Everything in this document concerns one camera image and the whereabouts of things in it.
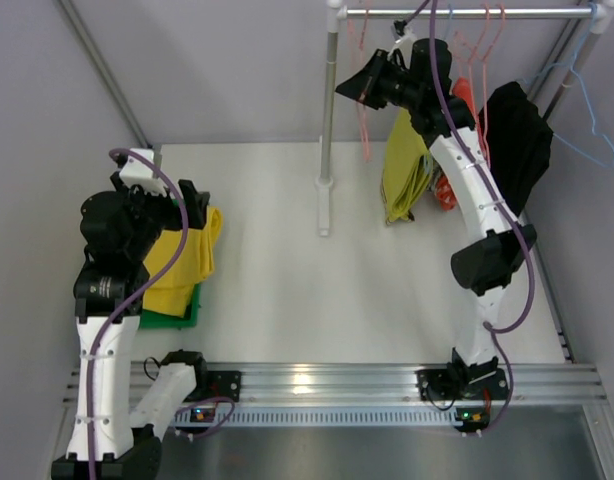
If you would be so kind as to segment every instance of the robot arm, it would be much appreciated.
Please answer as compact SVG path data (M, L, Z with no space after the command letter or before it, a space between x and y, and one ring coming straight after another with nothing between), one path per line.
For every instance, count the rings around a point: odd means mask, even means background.
M159 160L151 150L134 151L151 162ZM85 264L74 285L81 352L78 410L66 455L52 464L55 480L90 479L92 452L98 479L154 479L171 419L186 398L197 399L206 389L202 355L172 352L130 414L130 355L141 297L109 325L91 354L94 339L112 311L149 280L143 260L162 230L182 227L179 208L152 170L126 156L117 161L119 169L111 177L116 190L93 195L81 208L80 228L87 246ZM197 193L186 180L179 187L190 226L202 228L209 194ZM90 362L95 362L91 382L86 375ZM93 418L87 415L88 402L92 402Z
M451 53L441 40L435 40L435 48L439 83L448 114L467 148L474 154L476 164L471 163L452 135L441 109L432 79L429 39L414 44L409 68L394 61L386 51L377 50L360 72L338 85L336 92L374 109L383 108L388 103L407 109L412 127L423 137L456 194L470 244L452 255L451 269L459 285L474 292L477 314L475 318L465 318L462 322L452 361L446 370L432 374L440 379L436 385L444 386L432 386L432 389L439 390L437 397L445 400L475 399L478 396L474 389L480 387L482 392L491 388L493 391L496 388L493 379L496 382L498 378L505 379L504 372L498 369L491 334L483 323L496 325L498 322L505 289L524 257L508 220L501 213L502 209L507 210L512 222L517 224L517 219L504 205L504 200L493 200L503 197L489 170L480 169L482 175L478 171L477 165L484 163L485 159L471 112L465 102L449 93ZM536 240L533 226L519 226L519 230L531 248ZM426 377L422 383L426 384L429 378ZM508 392L503 389L496 393L504 399ZM486 422L480 422L479 426L484 428Z

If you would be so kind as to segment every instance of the white wall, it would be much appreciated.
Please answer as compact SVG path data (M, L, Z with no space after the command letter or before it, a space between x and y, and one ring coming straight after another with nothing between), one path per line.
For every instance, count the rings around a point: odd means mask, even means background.
M582 73L598 130L614 140L614 23ZM579 87L550 123L565 138L610 161L609 148L590 134ZM574 352L580 361L598 365L614 410L614 169L602 169L554 139L551 166L532 193L528 212Z
M47 478L78 352L79 208L131 144L54 4L0 2L0 479Z
M408 7L412 0L370 0ZM315 141L320 134L326 43L325 0L75 0L143 126L162 143ZM351 6L357 1L349 1ZM454 7L479 1L452 0ZM514 6L535 6L515 0ZM571 5L575 0L550 0ZM444 33L444 22L439 22ZM370 22L367 59L390 48L389 21ZM484 21L454 22L472 42ZM559 21L510 21L492 54L489 86L533 74ZM420 37L427 21L414 24ZM362 22L356 21L360 32ZM493 38L497 23L492 21ZM343 25L338 79L350 76ZM369 133L385 139L394 112L373 112ZM353 102L338 97L334 134L358 138Z

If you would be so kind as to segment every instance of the black bracket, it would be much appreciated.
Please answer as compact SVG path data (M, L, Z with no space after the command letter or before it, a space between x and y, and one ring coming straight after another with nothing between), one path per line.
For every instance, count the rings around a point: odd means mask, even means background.
M518 225L527 248L536 243L533 225ZM525 257L513 230L495 233L479 240L451 256L451 271L458 284L471 289L479 297L487 290L506 287L512 274L523 264Z
M212 397L228 397L240 401L242 373L238 370L209 370L204 388L196 389L185 399L186 402L199 402Z
M461 400L482 402L482 406L456 408L456 420L462 422L455 427L459 432L487 428L491 417L487 404L504 401L509 395L507 377L505 371L498 368L497 357L481 365L467 366L453 350L452 361L445 368L419 370L416 377L424 402L451 402L451 406ZM450 406L437 408L449 410Z
M187 396L185 402L200 402L212 397L228 397L234 402L240 400L241 372L237 370L210 371L200 352L184 350L170 352L161 365L170 363L184 363L193 366L196 372L196 389Z

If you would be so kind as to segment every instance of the yellow cloth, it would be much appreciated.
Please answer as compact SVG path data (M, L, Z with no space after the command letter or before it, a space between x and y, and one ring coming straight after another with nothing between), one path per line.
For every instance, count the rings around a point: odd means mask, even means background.
M409 219L409 210L431 180L431 161L409 113L401 108L385 147L382 191L388 223Z
M205 228L189 229L183 253L174 266L145 292L143 308L176 317L185 315L194 286L214 273L216 266L213 248L222 227L223 215L220 210L207 207ZM162 233L145 259L150 277L171 259L180 244L181 236L182 232L165 230Z

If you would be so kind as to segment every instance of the green tray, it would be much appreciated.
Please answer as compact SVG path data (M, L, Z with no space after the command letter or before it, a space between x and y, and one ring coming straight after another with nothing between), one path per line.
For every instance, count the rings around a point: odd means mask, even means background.
M198 321L198 310L200 309L200 283L194 287L191 295L191 303L187 306L184 317L174 317L162 313L143 310L140 315L139 328L191 328L196 326Z

